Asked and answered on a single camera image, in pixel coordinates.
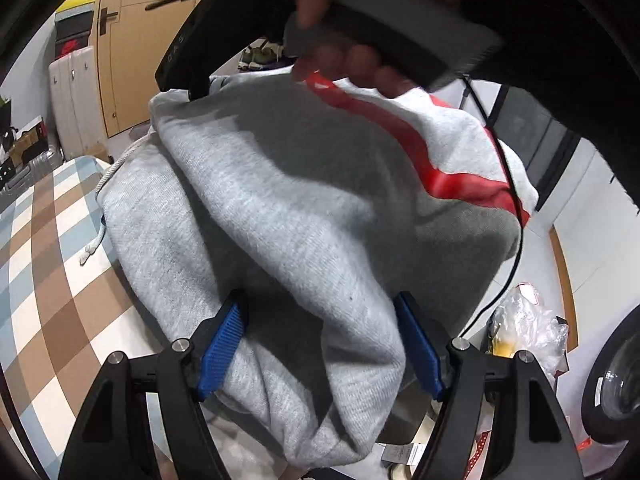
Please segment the grey hoodie with red print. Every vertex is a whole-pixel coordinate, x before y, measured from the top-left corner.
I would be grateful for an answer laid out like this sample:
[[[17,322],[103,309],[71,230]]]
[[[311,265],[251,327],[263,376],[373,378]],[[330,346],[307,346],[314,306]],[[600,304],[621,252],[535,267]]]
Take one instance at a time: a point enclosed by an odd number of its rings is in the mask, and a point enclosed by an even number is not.
[[[392,304],[457,334],[538,194],[472,115],[288,70],[154,96],[149,134],[96,199],[136,296],[177,339],[252,300],[220,400],[299,467],[372,450],[404,382]]]

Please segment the clear plastic bag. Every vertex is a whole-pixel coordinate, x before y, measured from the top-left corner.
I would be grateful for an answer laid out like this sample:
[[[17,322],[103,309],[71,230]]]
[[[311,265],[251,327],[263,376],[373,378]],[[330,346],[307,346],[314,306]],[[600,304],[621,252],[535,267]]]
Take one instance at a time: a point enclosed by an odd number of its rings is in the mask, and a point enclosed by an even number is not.
[[[513,358],[521,350],[533,353],[548,381],[555,386],[568,371],[568,324],[548,309],[530,283],[513,287],[487,324],[487,352]]]

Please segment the checked bed cover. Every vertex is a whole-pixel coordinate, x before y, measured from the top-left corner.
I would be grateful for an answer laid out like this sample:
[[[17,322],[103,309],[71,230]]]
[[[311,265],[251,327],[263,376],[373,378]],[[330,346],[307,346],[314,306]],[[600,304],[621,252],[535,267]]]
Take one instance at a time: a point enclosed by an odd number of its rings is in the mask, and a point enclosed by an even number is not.
[[[51,479],[105,358],[115,350],[130,358],[160,351],[111,242],[79,262],[99,232],[94,188],[106,168],[91,156],[66,162],[1,214],[1,367]]]

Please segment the wooden door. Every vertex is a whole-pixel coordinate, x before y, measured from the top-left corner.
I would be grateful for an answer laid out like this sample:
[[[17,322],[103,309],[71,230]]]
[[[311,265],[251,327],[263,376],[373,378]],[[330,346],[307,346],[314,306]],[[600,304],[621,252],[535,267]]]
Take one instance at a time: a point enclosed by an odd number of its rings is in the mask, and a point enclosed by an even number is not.
[[[108,136],[149,117],[158,92],[155,72],[171,41],[195,6],[176,1],[149,11],[160,0],[99,0],[93,45]]]

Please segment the white suitcase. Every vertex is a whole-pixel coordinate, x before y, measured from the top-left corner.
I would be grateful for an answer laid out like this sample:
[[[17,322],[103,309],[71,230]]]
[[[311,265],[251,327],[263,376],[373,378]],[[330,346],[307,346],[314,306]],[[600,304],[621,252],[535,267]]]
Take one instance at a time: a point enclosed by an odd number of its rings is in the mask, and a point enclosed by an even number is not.
[[[65,159],[92,155],[107,162],[93,47],[75,50],[52,62],[49,80],[55,128]]]

